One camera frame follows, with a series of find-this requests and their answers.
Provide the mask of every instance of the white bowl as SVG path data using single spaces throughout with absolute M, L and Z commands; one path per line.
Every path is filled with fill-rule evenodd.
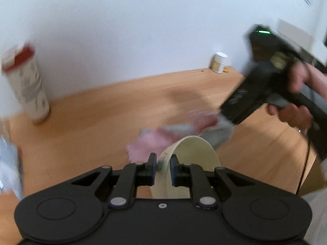
M 204 171 L 214 171 L 220 166 L 215 150 L 199 136 L 187 136 L 169 146 L 160 155 L 160 169 L 156 172 L 155 184 L 151 187 L 154 199 L 182 199 L 189 198 L 187 187 L 174 187 L 171 183 L 170 165 L 171 156 L 175 154 L 179 163 L 200 165 Z

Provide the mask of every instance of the metal pin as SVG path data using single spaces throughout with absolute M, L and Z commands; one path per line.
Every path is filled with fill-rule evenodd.
M 122 206 L 127 203 L 127 200 L 123 197 L 115 197 L 110 200 L 110 203 L 114 206 Z
M 162 203 L 162 204 L 159 204 L 158 207 L 161 208 L 161 209 L 163 209 L 163 208 L 166 208 L 167 207 L 167 204 L 163 204 Z
M 212 205 L 216 202 L 216 199 L 211 196 L 204 196 L 200 198 L 200 203 L 203 205 Z

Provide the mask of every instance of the cloth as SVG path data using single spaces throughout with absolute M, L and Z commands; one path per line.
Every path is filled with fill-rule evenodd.
M 157 161 L 160 161 L 160 155 L 167 147 L 190 135 L 202 137 L 217 149 L 234 132 L 234 124 L 220 113 L 191 112 L 191 115 L 191 123 L 165 125 L 155 130 L 143 129 L 138 140 L 126 147 L 129 161 L 147 162 L 152 152 L 157 154 Z
M 321 163 L 321 170 L 327 180 L 327 159 Z M 311 245 L 327 244 L 327 187 L 311 192 L 303 198 L 312 209 L 312 220 L 305 234 L 305 241 Z

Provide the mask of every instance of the white lid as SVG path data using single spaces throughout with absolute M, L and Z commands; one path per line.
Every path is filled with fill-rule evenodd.
M 24 48 L 24 44 L 19 44 L 7 50 L 2 55 L 0 68 L 2 68 L 2 65 L 3 66 L 13 65 L 15 63 L 16 56 L 22 52 L 23 48 Z
M 216 52 L 215 53 L 215 61 L 216 62 L 220 62 L 220 63 L 224 63 L 225 60 L 227 59 L 228 55 L 222 53 L 222 52 Z

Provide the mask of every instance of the pink cloth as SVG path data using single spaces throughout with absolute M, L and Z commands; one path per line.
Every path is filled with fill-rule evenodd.
M 189 125 L 194 133 L 190 134 L 179 131 L 179 134 L 173 131 L 168 131 L 164 127 L 159 127 L 155 130 L 150 130 L 142 135 L 134 144 L 126 146 L 130 162 L 147 162 L 150 153 L 157 154 L 157 160 L 161 153 L 172 144 L 188 135 L 199 135 L 203 130 L 215 126 L 218 123 L 217 115 L 207 112 L 191 112 L 193 122 Z

